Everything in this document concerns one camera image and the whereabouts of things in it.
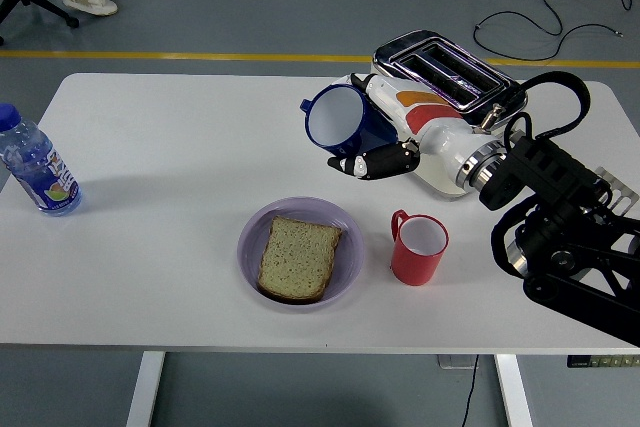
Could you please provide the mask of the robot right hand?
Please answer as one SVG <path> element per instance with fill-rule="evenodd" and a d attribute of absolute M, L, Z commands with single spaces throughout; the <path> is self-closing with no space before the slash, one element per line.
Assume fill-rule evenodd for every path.
<path fill-rule="evenodd" d="M 505 155 L 492 134 L 469 124 L 443 97 L 425 84 L 370 74 L 351 76 L 373 107 L 396 129 L 398 141 L 353 156 L 333 156 L 328 165 L 360 180 L 379 180 L 409 173 L 427 158 L 433 186 L 445 180 L 464 192 L 480 191 L 490 168 Z"/>

